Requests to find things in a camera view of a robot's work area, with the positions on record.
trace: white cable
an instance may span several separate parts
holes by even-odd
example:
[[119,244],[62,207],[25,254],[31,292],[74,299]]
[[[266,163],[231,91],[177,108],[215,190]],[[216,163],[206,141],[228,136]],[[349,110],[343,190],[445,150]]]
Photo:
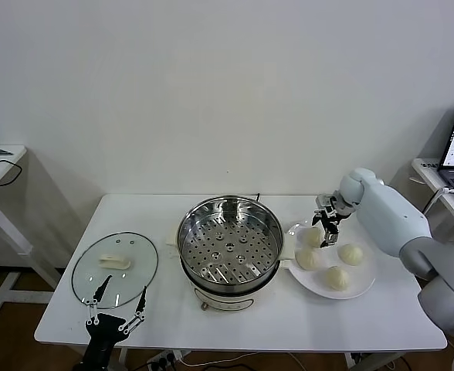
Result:
[[450,342],[450,340],[447,339],[446,341],[450,344],[450,346],[451,346],[452,348],[454,348],[454,345],[452,344],[452,342]]
[[207,362],[207,363],[198,363],[197,365],[190,365],[190,364],[184,362],[182,359],[179,359],[178,361],[179,361],[180,363],[182,363],[184,366],[187,366],[187,367],[196,367],[196,366],[213,365],[213,364],[215,364],[215,363],[221,363],[221,362],[232,362],[232,361],[237,361],[238,359],[241,359],[242,357],[254,356],[255,354],[259,354],[259,352],[243,354],[242,356],[235,357],[235,358],[232,358],[232,359],[220,359],[219,361],[213,361],[213,362]]
[[304,367],[304,365],[301,363],[301,361],[299,361],[294,354],[292,354],[292,353],[287,353],[287,354],[289,356],[291,356],[292,358],[294,358],[294,360],[297,362],[297,364],[299,364],[299,366],[301,366],[301,369],[303,369],[304,371],[307,371],[306,367]]

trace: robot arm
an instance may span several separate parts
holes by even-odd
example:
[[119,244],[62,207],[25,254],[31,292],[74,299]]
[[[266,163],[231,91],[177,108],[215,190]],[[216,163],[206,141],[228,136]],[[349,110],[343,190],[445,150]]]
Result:
[[419,293],[419,303],[433,323],[454,336],[454,246],[432,239],[424,215],[364,168],[343,177],[333,195],[319,195],[317,205],[313,224],[323,225],[322,247],[337,242],[338,224],[356,212],[380,250],[430,281]]

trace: electrical cable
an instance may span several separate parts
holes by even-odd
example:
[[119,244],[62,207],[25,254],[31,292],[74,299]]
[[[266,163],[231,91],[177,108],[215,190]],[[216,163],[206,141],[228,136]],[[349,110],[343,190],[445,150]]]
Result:
[[449,187],[442,187],[436,190],[435,193],[433,193],[433,196],[430,197],[428,202],[425,204],[425,207],[422,209],[421,213],[425,214],[435,205],[436,201],[443,196],[443,195],[448,195],[450,193],[454,193],[453,188]]
[[294,358],[294,360],[297,362],[297,364],[301,367],[301,369],[303,369],[303,371],[307,371],[306,367],[304,367],[304,365],[301,363],[301,361],[298,360],[298,358],[292,354],[292,353],[287,353],[289,356],[291,356],[292,358]]
[[0,162],[7,162],[8,164],[15,166],[19,170],[18,174],[16,174],[12,180],[10,180],[7,183],[0,184],[0,187],[9,186],[10,184],[14,183],[14,181],[21,175],[21,173],[23,172],[23,168],[21,166],[15,164],[14,162],[10,162],[8,160],[0,160]]
[[238,363],[236,365],[231,365],[231,366],[219,366],[219,365],[210,365],[206,366],[202,371],[207,371],[208,369],[234,369],[236,367],[244,367],[245,369],[248,369],[249,371],[256,371],[252,367],[249,367],[248,365],[245,365],[244,363]]
[[400,359],[402,361],[404,361],[404,363],[407,366],[407,368],[409,369],[409,371],[412,371],[412,367],[411,367],[411,365],[409,365],[409,362],[407,362],[407,359],[405,359],[404,357],[400,357]]
[[180,363],[182,363],[184,366],[187,366],[187,367],[209,366],[209,365],[214,365],[214,364],[216,364],[216,363],[221,363],[221,362],[232,362],[232,361],[237,361],[238,359],[241,359],[241,358],[243,358],[243,357],[254,356],[255,354],[259,354],[259,352],[243,354],[242,356],[235,357],[235,358],[232,358],[232,359],[220,359],[219,361],[198,363],[197,365],[190,365],[190,364],[184,362],[182,359],[178,359],[178,361],[179,361]]
[[175,356],[174,356],[174,353],[168,353],[167,354],[167,361],[169,361],[169,363],[171,364],[171,367],[174,371],[177,371],[175,369]]
[[139,366],[139,367],[137,367],[135,369],[132,369],[131,371],[138,371],[139,369],[142,369],[143,367],[146,367],[146,366],[148,366],[148,365],[150,365],[152,363],[153,362],[146,362],[146,363],[142,364],[141,366]]
[[450,344],[450,346],[451,346],[452,348],[454,348],[454,345],[453,345],[453,343],[452,343],[450,340],[447,339],[446,341]]

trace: floor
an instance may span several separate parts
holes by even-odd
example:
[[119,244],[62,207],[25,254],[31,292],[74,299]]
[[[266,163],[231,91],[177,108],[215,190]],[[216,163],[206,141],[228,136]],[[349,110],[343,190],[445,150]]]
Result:
[[[0,285],[6,273],[0,273]],[[25,273],[15,288],[20,290],[49,290],[48,285],[34,273]],[[80,361],[81,356],[62,345],[39,344],[34,338],[36,326],[45,310],[45,305],[5,304],[0,311],[0,370],[1,371],[67,371]],[[130,350],[127,367],[132,370],[145,363],[159,351]],[[242,353],[234,352],[192,352],[185,357],[190,364],[229,359]],[[296,353],[296,357],[307,371],[345,371],[344,356],[341,354]],[[447,371],[451,369],[454,348],[449,346],[438,352],[408,353],[405,358],[412,371]],[[284,353],[262,353],[247,356],[238,362],[222,363],[229,366],[245,363],[256,371],[298,371],[300,366]],[[177,371],[197,371],[204,367],[187,367],[179,364]],[[232,368],[241,371],[245,368]],[[407,371],[406,365],[396,361],[397,371]]]

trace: black cable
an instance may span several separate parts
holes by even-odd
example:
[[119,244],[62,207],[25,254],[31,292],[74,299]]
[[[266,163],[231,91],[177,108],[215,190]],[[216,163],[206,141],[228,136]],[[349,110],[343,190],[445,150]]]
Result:
[[238,364],[232,365],[232,366],[210,365],[210,366],[206,366],[202,371],[206,371],[207,369],[234,369],[236,367],[244,367],[245,369],[248,369],[249,371],[256,371],[255,369],[245,365],[244,363],[238,363]]
[[141,366],[135,368],[135,369],[132,369],[131,371],[138,371],[139,369],[142,369],[143,367],[146,367],[148,365],[152,364],[152,362],[146,362],[144,364],[142,364]]
[[8,160],[0,160],[0,162],[7,162],[8,164],[11,164],[19,169],[18,174],[16,174],[16,176],[11,181],[4,183],[4,184],[0,184],[0,187],[9,186],[10,184],[14,183],[14,181],[21,175],[21,173],[23,172],[23,168],[21,166],[15,164],[14,162],[10,162]]
[[428,207],[429,203],[435,198],[436,193],[438,192],[439,190],[433,193],[433,196],[429,198],[428,202],[425,204],[425,207],[422,208],[421,213],[424,213],[426,211],[426,207]]
[[409,369],[409,371],[412,371],[412,367],[411,367],[411,365],[409,365],[409,362],[407,362],[407,359],[405,359],[404,357],[400,357],[400,359],[402,361],[404,361],[404,363],[407,366],[407,368]]
[[177,371],[177,370],[175,369],[175,356],[174,356],[174,353],[168,353],[168,354],[167,354],[167,361],[169,361],[169,363],[171,364],[172,369],[173,369],[174,371]]

